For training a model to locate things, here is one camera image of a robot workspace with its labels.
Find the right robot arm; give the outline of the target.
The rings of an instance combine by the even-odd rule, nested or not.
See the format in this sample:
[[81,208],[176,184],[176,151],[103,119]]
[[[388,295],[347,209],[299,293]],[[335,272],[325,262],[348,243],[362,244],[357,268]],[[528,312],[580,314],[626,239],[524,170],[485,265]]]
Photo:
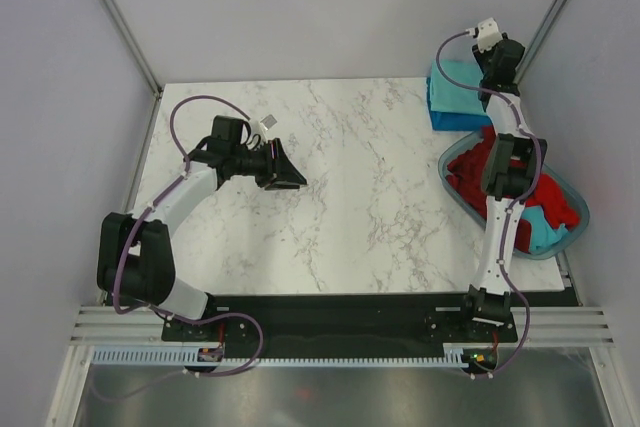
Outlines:
[[519,221],[546,154],[546,142],[535,137],[522,113],[515,69],[486,65],[481,71],[479,96],[495,139],[481,177],[487,208],[482,253],[457,318],[460,333],[473,341],[511,322],[515,288],[508,271]]

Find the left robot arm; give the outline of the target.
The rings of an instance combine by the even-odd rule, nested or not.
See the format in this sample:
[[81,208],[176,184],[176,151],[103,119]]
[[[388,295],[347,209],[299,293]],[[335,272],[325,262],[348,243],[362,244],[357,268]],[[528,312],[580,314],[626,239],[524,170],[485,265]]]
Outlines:
[[172,236],[235,176],[252,177],[263,190],[298,190],[307,184],[278,138],[255,148],[203,138],[187,155],[185,170],[145,207],[112,212],[102,222],[97,284],[111,294],[117,313],[148,307],[185,321],[198,340],[216,335],[220,318],[208,309],[211,295],[179,279]]

